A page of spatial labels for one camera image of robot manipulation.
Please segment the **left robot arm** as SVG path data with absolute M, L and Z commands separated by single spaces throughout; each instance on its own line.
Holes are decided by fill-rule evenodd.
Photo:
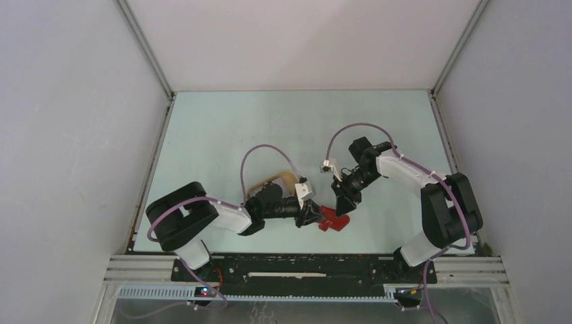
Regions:
M 191 182 L 152 202 L 145 214 L 150 222 L 148 240 L 175 253 L 197 281 L 207 280 L 213 272 L 211 254 L 198 238 L 210 227 L 251 236 L 264 228 L 267 219 L 292 218 L 296 227 L 325 219 L 307 181 L 296 183 L 289 196 L 279 184 L 265 182 L 242 205 L 208 196 L 200 182 Z

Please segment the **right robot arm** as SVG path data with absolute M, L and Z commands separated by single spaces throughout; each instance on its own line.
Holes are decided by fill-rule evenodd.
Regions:
M 322 173 L 333 174 L 336 216 L 356 210 L 362 190 L 379 178 L 399 182 L 420 199 L 422 230 L 394 253 L 392 272 L 399 281 L 411 281 L 420 272 L 420 264 L 482 228 L 481 212 L 466 175 L 426 169 L 405 158 L 391 142 L 372 144 L 365 136 L 354 140 L 349 152 L 357 163 L 349 174 L 330 158 L 320 168 Z

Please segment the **red leather card holder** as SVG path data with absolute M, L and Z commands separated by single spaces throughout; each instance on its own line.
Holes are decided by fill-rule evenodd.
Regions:
M 344 214 L 338 217 L 334 209 L 324 205 L 320 206 L 319 211 L 324 219 L 318 222 L 318 228 L 323 232 L 327 232 L 328 230 L 340 232 L 351 221 L 349 215 Z

